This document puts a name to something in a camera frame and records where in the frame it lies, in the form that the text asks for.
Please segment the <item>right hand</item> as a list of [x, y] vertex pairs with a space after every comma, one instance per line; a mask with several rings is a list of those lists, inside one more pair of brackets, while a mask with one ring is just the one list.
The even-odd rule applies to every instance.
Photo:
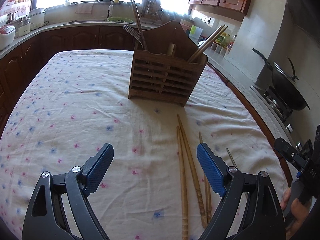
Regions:
[[[281, 209], [284, 211], [289, 202], [289, 198], [291, 196], [291, 188], [289, 187], [283, 194], [280, 205]], [[286, 229], [286, 239], [290, 239], [302, 226], [303, 222], [306, 220], [311, 207], [311, 201], [302, 204], [298, 198], [296, 198], [291, 204], [291, 212], [295, 217], [294, 223]]]

